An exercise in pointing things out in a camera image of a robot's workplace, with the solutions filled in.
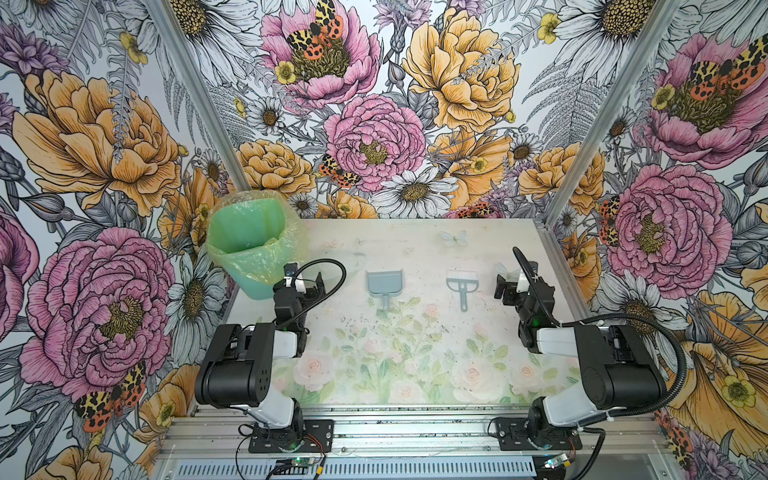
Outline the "grey-green hand brush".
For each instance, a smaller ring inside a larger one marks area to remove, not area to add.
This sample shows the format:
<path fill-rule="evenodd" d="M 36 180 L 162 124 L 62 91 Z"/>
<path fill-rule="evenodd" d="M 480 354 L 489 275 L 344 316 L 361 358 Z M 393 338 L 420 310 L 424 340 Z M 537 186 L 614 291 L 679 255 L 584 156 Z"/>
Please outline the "grey-green hand brush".
<path fill-rule="evenodd" d="M 469 310 L 469 295 L 479 288 L 478 274 L 468 270 L 448 270 L 445 283 L 459 296 L 460 310 L 466 313 Z"/>

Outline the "grey-green plastic dustpan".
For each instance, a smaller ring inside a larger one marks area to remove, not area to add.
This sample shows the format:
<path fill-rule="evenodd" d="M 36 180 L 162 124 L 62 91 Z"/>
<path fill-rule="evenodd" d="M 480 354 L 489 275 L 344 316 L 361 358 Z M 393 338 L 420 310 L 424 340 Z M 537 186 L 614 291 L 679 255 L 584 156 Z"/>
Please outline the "grey-green plastic dustpan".
<path fill-rule="evenodd" d="M 403 291 L 404 272 L 402 270 L 367 272 L 366 287 L 372 297 L 381 299 L 381 309 L 388 311 L 391 300 Z"/>

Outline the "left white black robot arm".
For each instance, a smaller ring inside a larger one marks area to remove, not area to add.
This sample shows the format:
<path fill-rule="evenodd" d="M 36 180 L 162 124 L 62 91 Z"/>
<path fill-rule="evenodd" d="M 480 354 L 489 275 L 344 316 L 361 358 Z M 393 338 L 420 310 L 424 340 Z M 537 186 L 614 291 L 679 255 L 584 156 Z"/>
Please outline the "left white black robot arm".
<path fill-rule="evenodd" d="M 273 363 L 303 355 L 307 309 L 325 293 L 321 275 L 285 279 L 273 287 L 273 321 L 219 326 L 195 380 L 197 403 L 237 410 L 255 421 L 254 432 L 268 443 L 297 449 L 306 435 L 303 413 L 298 400 L 272 385 Z"/>

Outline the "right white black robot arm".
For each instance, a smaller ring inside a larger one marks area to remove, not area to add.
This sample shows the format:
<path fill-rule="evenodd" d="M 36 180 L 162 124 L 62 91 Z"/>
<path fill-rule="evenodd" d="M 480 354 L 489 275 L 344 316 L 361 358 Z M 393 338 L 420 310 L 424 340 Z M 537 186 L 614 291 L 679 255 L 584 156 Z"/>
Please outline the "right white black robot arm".
<path fill-rule="evenodd" d="M 576 383 L 535 399 L 524 419 L 497 423 L 498 438 L 540 449 L 579 446 L 578 429 L 627 411 L 655 409 L 668 393 L 666 382 L 638 331 L 630 324 L 565 325 L 552 316 L 554 288 L 524 271 L 515 281 L 499 274 L 494 298 L 518 314 L 518 338 L 531 354 L 577 361 Z"/>

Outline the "green bin with bag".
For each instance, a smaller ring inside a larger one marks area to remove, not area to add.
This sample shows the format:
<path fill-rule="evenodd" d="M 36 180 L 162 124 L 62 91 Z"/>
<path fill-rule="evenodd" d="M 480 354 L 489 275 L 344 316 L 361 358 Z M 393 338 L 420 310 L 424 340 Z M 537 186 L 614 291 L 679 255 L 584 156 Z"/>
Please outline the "green bin with bag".
<path fill-rule="evenodd" d="M 213 208 L 205 250 L 245 295 L 265 300 L 284 279 L 285 265 L 306 261 L 308 231 L 283 194 L 239 191 Z"/>

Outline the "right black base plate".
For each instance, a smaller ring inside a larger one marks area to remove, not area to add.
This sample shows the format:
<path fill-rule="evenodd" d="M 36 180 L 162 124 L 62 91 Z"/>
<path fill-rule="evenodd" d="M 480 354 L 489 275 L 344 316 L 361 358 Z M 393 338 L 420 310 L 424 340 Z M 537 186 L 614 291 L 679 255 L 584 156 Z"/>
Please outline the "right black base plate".
<path fill-rule="evenodd" d="M 487 433 L 497 440 L 501 451 L 523 450 L 581 450 L 576 430 L 552 427 L 531 427 L 527 418 L 496 417 L 490 421 Z"/>

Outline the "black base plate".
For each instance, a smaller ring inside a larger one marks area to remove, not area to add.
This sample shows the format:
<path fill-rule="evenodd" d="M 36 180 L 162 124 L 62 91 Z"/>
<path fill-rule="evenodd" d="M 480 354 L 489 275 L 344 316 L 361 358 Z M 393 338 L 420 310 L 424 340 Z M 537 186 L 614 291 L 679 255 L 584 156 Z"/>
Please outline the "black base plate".
<path fill-rule="evenodd" d="M 581 450 L 576 430 L 552 427 L 531 427 L 527 418 L 496 417 L 490 421 L 487 433 L 497 440 L 501 451 L 523 450 Z"/>
<path fill-rule="evenodd" d="M 330 453 L 333 445 L 333 420 L 304 420 L 285 428 L 256 426 L 247 450 L 252 454 Z"/>

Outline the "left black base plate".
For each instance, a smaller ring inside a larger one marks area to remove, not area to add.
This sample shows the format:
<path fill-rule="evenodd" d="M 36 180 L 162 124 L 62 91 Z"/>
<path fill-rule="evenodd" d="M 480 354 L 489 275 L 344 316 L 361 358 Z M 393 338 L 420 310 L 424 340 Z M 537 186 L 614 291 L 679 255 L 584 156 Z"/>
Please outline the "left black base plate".
<path fill-rule="evenodd" d="M 252 454 L 330 453 L 333 445 L 333 420 L 304 420 L 285 428 L 256 426 L 247 450 Z"/>

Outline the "aluminium rail frame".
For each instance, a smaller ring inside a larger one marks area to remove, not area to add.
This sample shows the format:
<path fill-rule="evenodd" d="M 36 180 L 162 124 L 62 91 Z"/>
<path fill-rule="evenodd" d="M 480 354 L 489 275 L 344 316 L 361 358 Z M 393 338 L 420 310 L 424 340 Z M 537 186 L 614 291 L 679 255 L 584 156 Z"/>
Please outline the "aluminium rail frame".
<path fill-rule="evenodd" d="M 536 449 L 496 434 L 492 420 L 522 415 L 509 406 L 316 406 L 330 420 L 327 453 L 253 453 L 246 419 L 201 407 L 171 427 L 154 479 L 570 479 L 596 459 L 589 479 L 682 479 L 649 415 L 601 424 L 575 447 Z"/>

